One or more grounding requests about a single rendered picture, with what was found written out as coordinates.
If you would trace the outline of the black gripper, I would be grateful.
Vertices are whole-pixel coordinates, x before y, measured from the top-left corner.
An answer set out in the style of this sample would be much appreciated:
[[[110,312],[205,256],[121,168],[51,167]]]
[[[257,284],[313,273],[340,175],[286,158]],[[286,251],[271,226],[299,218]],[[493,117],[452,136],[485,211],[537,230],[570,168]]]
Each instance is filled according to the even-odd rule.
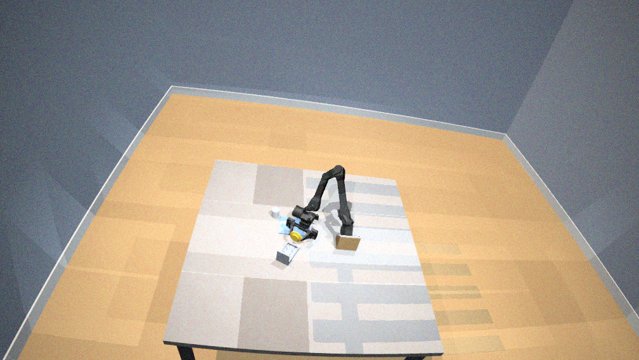
[[[298,228],[299,230],[301,230],[303,232],[306,232],[306,234],[301,238],[300,241],[306,240],[308,238],[315,240],[317,235],[318,235],[318,231],[317,230],[315,230],[313,228],[311,230],[309,230],[308,228],[310,226],[308,227],[308,225],[306,223],[299,222],[299,224],[297,224],[295,222],[295,220],[290,218],[290,217],[288,217],[288,219],[286,221],[286,227],[288,227],[290,229],[288,235],[290,235],[290,232],[293,231],[294,227]]]

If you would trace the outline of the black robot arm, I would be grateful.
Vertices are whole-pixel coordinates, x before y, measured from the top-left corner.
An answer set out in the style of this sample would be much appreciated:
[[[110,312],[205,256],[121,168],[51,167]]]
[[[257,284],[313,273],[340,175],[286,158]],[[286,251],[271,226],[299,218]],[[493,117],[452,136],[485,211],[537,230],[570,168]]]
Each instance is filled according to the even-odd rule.
[[[302,208],[298,205],[293,209],[292,216],[299,218],[300,222],[304,222],[310,226],[310,224],[319,219],[319,215],[313,212],[316,212],[320,209],[321,205],[321,197],[324,193],[328,180],[336,177],[339,191],[339,200],[340,200],[340,210],[337,210],[338,217],[342,221],[342,227],[340,229],[341,235],[353,236],[353,224],[354,221],[351,219],[351,214],[349,208],[347,206],[347,198],[345,193],[345,169],[341,165],[336,165],[333,169],[329,170],[326,173],[323,173],[321,181],[319,182],[318,188],[315,192],[315,195],[312,197],[311,201],[308,203],[308,206]],[[307,212],[313,211],[313,212]]]

